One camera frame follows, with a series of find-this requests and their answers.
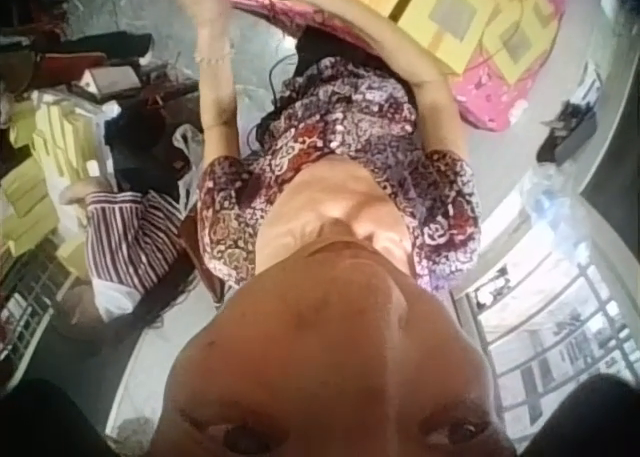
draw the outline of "sleeve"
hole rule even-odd
[[[480,204],[469,165],[457,154],[433,150],[414,167],[412,181],[424,238],[429,287],[449,289],[478,260]]]
[[[240,285],[250,276],[255,239],[240,206],[251,172],[235,157],[213,160],[200,177],[198,234],[204,264],[217,277]]]

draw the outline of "woman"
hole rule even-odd
[[[63,301],[74,330],[102,331],[116,343],[153,324],[187,292],[195,269],[178,237],[182,212],[172,199],[115,193],[106,180],[90,178],[65,188],[60,203],[82,205],[89,222],[91,286],[76,287]]]
[[[227,4],[180,1],[198,27],[201,250],[239,290],[174,364],[149,455],[513,455],[482,354],[434,294],[475,262],[479,216],[429,55],[356,0],[302,0],[393,72],[299,68],[241,159]]]

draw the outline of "pink fabric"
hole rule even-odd
[[[267,17],[285,32],[315,25],[357,45],[366,45],[343,23],[308,6],[270,0],[231,0],[235,7]],[[559,17],[566,0],[551,0]],[[468,70],[453,84],[460,111],[470,124],[480,129],[499,132],[511,126],[512,111],[522,105],[535,83],[547,56],[534,64],[529,73],[515,85],[504,81],[500,72],[480,53],[472,58]]]

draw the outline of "chair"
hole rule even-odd
[[[224,280],[209,270],[202,259],[200,244],[198,242],[198,219],[195,209],[192,209],[184,218],[179,233],[187,253],[191,257],[191,260],[193,260],[200,279],[206,289],[211,293],[213,303],[216,306],[222,305],[227,286]]]

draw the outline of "red paisley dress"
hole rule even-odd
[[[331,154],[366,168],[396,204],[423,288],[448,288],[477,259],[479,204],[470,167],[452,152],[424,152],[416,109],[388,74],[330,57],[284,84],[278,113],[243,159],[220,157],[200,182],[205,264],[235,286],[252,278],[258,230],[286,185]]]

